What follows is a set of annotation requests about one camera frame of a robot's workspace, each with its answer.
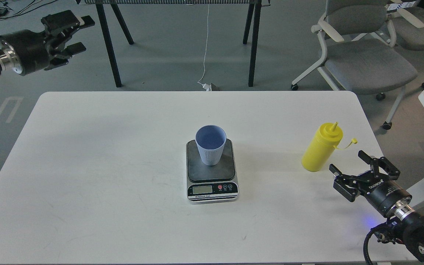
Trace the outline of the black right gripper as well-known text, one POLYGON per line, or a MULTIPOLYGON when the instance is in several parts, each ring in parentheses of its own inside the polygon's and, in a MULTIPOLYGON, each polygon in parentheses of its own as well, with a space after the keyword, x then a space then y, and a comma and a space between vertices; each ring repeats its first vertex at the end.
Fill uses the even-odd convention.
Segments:
POLYGON ((412 195, 398 185, 399 169, 385 156, 375 158, 363 150, 358 152, 358 157, 370 165, 370 173, 374 176, 369 181, 369 171, 358 176, 343 174, 334 164, 329 165, 329 170, 334 174, 333 188, 350 202, 363 195, 378 213, 384 218, 390 218, 395 213, 398 201, 410 203, 412 195))

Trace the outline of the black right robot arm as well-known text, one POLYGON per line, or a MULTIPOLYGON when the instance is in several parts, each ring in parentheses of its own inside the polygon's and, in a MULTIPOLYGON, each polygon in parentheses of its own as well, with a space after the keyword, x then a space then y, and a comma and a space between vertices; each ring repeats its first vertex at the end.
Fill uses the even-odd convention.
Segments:
POLYGON ((424 215, 410 206, 412 195, 396 183, 399 169, 384 156, 375 158, 360 150, 358 157, 370 166, 369 170, 358 176, 343 174, 334 164, 329 169, 335 177, 333 188, 350 202, 362 195, 386 219, 384 223, 371 228, 364 239, 366 264, 372 264, 368 252, 372 236, 376 236, 379 243, 404 245, 417 260, 424 263, 424 215))

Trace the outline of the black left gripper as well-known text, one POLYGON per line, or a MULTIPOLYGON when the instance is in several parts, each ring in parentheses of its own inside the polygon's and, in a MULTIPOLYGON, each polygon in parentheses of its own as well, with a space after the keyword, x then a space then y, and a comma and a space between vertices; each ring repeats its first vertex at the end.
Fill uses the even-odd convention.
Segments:
POLYGON ((44 32, 20 30, 0 36, 0 65, 2 70, 13 70, 21 76, 40 70, 52 70, 68 64, 74 55, 87 49, 81 43, 64 50, 48 51, 46 40, 67 41, 80 29, 95 25, 91 16, 76 16, 71 10, 50 14, 41 19, 44 32))

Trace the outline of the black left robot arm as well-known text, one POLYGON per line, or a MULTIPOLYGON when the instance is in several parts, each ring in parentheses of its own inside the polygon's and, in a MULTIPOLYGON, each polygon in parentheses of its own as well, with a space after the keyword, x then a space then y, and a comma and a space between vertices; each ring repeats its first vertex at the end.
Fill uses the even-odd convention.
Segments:
POLYGON ((42 32, 25 29, 0 35, 0 75, 13 70, 25 76, 67 65, 74 55, 86 50, 81 42, 66 45, 67 42, 78 30, 95 24, 89 15, 78 17, 71 10, 47 15, 41 23, 42 32))

